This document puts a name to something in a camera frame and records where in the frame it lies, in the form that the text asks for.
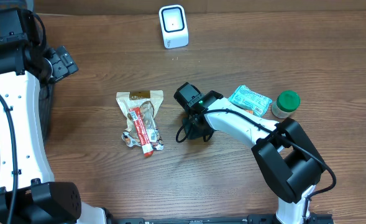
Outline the green lid jar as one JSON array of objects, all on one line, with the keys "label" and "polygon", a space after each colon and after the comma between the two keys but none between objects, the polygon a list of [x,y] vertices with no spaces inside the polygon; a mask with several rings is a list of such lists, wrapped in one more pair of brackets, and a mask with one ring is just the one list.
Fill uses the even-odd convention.
[{"label": "green lid jar", "polygon": [[286,90],[273,102],[271,111],[277,118],[285,119],[298,109],[300,103],[301,98],[297,92]]}]

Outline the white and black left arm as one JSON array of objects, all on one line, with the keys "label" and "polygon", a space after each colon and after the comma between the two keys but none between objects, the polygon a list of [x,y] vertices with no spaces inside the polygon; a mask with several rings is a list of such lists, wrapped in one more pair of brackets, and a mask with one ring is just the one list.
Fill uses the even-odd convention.
[{"label": "white and black left arm", "polygon": [[44,150],[40,90],[77,69],[64,47],[48,47],[37,14],[0,10],[0,223],[111,223],[55,180]]}]

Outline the beige snack pouch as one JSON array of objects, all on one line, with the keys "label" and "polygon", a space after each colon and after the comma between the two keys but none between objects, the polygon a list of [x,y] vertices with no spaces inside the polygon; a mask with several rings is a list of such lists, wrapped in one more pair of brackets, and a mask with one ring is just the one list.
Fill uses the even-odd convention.
[{"label": "beige snack pouch", "polygon": [[160,139],[158,127],[155,122],[155,116],[163,102],[162,90],[146,90],[146,91],[132,91],[132,92],[118,92],[116,94],[116,101],[119,105],[122,114],[127,118],[127,128],[122,134],[122,138],[131,137],[139,143],[139,137],[134,126],[134,122],[130,109],[138,108],[140,116],[144,122],[146,130],[149,130],[149,138],[151,142],[155,141],[155,136],[152,130],[157,134],[156,140]]}]

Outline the teal plastic packet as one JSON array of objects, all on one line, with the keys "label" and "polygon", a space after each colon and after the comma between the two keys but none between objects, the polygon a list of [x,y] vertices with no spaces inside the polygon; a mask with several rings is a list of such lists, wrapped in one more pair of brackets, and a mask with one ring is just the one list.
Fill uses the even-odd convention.
[{"label": "teal plastic packet", "polygon": [[252,111],[258,117],[262,117],[272,103],[269,97],[252,91],[246,85],[239,86],[228,100],[240,108]]}]

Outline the red snack stick packet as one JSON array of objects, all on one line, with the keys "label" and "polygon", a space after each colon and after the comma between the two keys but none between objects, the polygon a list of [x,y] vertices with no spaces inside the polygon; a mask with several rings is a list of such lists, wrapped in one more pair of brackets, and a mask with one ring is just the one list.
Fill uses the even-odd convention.
[{"label": "red snack stick packet", "polygon": [[144,156],[151,157],[153,154],[153,148],[150,143],[150,139],[148,137],[147,130],[145,128],[145,124],[141,117],[140,108],[138,108],[138,107],[131,108],[129,110],[129,114],[130,114],[132,121],[134,123],[134,126],[136,128],[137,135],[139,137],[140,145],[143,150]]}]

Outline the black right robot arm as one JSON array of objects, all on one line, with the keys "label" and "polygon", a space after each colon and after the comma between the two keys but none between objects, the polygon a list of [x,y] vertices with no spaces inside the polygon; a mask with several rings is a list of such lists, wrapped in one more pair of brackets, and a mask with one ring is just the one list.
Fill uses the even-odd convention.
[{"label": "black right robot arm", "polygon": [[216,91],[202,94],[185,83],[174,94],[187,114],[185,139],[207,142],[221,131],[251,148],[269,188],[278,197],[273,215],[249,215],[249,223],[332,223],[330,215],[309,211],[310,196],[326,170],[303,128],[291,118],[281,123],[259,118]]}]

